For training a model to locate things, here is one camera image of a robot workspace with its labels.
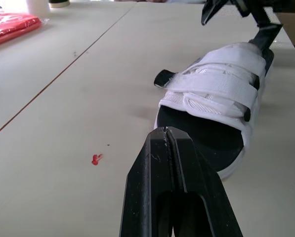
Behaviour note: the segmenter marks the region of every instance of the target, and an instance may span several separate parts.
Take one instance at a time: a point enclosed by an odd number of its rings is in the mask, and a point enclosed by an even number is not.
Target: red package
[[[32,31],[41,24],[41,20],[33,15],[0,13],[0,43]]]

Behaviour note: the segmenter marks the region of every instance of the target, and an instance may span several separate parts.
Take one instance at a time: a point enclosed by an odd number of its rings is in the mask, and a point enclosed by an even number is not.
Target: velcro strap
[[[248,82],[228,74],[176,74],[166,89],[173,92],[216,95],[238,102],[250,109],[257,97],[257,90]]]
[[[262,78],[266,61],[263,57],[242,48],[221,48],[207,53],[197,65],[209,63],[232,64]]]

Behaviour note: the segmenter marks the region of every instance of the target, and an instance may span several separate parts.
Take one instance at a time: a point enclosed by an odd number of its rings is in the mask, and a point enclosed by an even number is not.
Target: red paint drop
[[[93,157],[92,157],[92,164],[94,164],[94,165],[98,165],[99,164],[99,160],[101,160],[103,158],[103,155],[102,154],[100,154],[100,155],[93,155]]]

